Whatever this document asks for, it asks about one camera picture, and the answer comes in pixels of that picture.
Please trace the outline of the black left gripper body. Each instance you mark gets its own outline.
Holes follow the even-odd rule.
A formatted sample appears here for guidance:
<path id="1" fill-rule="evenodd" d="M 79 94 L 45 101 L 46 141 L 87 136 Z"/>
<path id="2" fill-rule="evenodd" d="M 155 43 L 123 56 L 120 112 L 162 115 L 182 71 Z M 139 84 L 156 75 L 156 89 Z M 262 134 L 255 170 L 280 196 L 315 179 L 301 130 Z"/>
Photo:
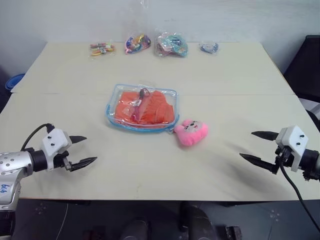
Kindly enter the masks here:
<path id="1" fill-rule="evenodd" d="M 56 168 L 65 168 L 67 171 L 72 171 L 72 164 L 68 161 L 67 157 L 69 152 L 66 150 L 63 153 L 58 153 L 53 158 L 53 167 Z"/>

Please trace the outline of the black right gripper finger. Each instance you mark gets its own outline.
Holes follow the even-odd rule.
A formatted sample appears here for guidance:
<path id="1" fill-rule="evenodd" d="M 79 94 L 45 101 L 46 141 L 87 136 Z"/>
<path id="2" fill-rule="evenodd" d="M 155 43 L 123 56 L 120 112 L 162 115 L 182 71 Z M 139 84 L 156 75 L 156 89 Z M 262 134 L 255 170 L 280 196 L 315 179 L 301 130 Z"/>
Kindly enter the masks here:
<path id="1" fill-rule="evenodd" d="M 245 160 L 247 160 L 249 163 L 257 167 L 268 170 L 269 172 L 272 172 L 272 173 L 274 172 L 274 167 L 276 166 L 275 164 L 271 164 L 269 162 L 263 161 L 261 160 L 261 158 L 250 155 L 250 154 L 240 153 L 239 155 Z"/>
<path id="2" fill-rule="evenodd" d="M 272 131 L 253 131 L 251 134 L 268 141 L 275 141 L 279 135 L 277 132 Z"/>

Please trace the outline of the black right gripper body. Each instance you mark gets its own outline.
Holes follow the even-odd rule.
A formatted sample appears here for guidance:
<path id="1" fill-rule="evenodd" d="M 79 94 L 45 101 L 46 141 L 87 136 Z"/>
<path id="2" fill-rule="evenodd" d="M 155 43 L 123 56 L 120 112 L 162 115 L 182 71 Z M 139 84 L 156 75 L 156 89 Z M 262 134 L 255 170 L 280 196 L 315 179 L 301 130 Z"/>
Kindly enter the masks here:
<path id="1" fill-rule="evenodd" d="M 285 146 L 284 148 L 278 147 L 275 151 L 275 154 L 275 164 L 272 167 L 271 172 L 276 175 L 278 170 L 281 168 L 281 165 L 288 168 L 292 166 L 293 155 L 292 149 L 289 146 Z"/>

